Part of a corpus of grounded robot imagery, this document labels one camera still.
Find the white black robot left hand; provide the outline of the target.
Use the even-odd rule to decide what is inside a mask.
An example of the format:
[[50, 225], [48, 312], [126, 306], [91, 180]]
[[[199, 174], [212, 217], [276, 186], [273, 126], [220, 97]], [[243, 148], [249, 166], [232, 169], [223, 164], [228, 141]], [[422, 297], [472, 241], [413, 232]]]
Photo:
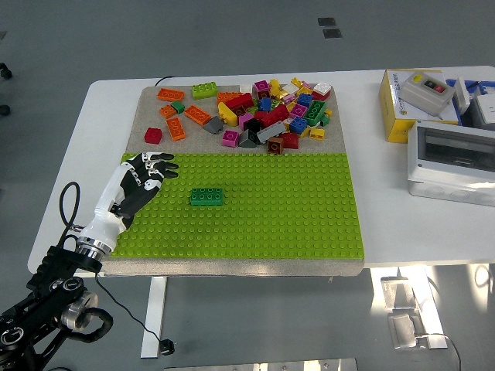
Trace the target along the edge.
[[122, 162], [114, 171], [94, 210], [93, 220], [80, 233], [77, 244], [94, 246], [109, 254], [117, 237], [130, 227], [134, 215], [151, 201], [166, 179], [178, 176], [174, 156], [145, 152]]

